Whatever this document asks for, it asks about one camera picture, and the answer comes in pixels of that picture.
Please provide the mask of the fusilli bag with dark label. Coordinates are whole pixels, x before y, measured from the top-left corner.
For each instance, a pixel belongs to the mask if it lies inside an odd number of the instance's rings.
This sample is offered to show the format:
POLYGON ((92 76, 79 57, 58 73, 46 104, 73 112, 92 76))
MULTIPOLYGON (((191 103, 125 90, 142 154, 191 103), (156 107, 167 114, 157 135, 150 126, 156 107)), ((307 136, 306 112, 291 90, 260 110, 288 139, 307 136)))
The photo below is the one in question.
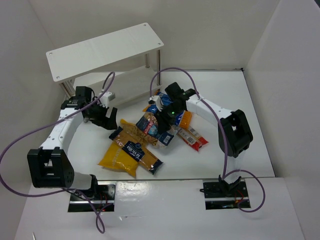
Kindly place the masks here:
POLYGON ((160 133, 158 121, 152 112, 145 112, 135 125, 145 140, 158 149, 166 148, 178 133, 173 127, 160 133))

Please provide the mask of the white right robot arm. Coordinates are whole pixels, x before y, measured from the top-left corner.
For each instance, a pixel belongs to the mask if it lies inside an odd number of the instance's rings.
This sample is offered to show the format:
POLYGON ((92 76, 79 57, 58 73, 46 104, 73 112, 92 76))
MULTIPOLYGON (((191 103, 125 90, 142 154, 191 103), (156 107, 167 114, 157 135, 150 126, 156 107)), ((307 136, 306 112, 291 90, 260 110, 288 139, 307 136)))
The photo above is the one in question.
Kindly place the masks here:
POLYGON ((158 95, 149 98, 149 103, 155 103, 157 107, 154 115, 158 123, 158 132, 168 131, 174 125, 176 116, 183 111, 196 114, 216 126, 219 147, 224 153, 222 175, 218 177, 219 188, 224 193, 235 189, 241 181, 241 176, 229 177, 229 175, 240 172, 237 158, 253 141, 245 113, 240 109, 231 111, 206 101, 195 89, 183 90, 177 82, 170 84, 165 92, 171 100, 168 105, 165 105, 158 95))

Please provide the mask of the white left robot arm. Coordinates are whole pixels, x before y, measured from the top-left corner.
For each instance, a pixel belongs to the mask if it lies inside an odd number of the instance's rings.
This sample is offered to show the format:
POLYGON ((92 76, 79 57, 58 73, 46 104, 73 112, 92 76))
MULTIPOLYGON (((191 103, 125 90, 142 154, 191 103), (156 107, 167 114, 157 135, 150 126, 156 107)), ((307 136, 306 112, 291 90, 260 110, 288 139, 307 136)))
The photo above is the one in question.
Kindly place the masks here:
POLYGON ((78 86, 75 95, 60 107, 59 123, 37 149, 27 154, 32 184, 35 188, 76 189, 89 198, 98 194, 98 180, 93 174, 76 172, 67 153, 80 124, 87 119, 106 130, 117 129, 117 108, 108 104, 115 94, 106 91, 94 97, 93 90, 78 86))

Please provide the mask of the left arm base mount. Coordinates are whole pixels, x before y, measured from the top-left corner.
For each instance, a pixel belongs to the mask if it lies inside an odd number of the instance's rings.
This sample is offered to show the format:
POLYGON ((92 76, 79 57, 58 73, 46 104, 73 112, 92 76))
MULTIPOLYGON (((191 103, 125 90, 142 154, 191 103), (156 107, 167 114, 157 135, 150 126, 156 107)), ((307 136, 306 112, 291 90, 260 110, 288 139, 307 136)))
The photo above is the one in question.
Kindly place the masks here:
MULTIPOLYGON (((95 193, 85 190, 84 194, 90 199, 97 212, 113 212, 115 210, 116 182, 99 181, 95 193)), ((87 213, 93 212, 93 209, 83 195, 71 191, 67 211, 69 213, 87 213)))

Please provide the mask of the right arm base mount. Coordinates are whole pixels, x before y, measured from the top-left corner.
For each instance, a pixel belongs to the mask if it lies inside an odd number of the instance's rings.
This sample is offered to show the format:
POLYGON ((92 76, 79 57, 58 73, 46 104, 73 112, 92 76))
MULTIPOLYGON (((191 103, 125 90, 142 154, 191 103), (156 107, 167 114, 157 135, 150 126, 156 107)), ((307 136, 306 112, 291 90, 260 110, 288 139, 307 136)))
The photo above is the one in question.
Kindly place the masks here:
POLYGON ((237 209, 238 203, 244 209, 250 209, 250 199, 247 185, 241 180, 238 186, 229 193, 223 193, 219 187, 218 181, 204 181, 203 187, 199 190, 204 195, 206 210, 226 210, 237 209))

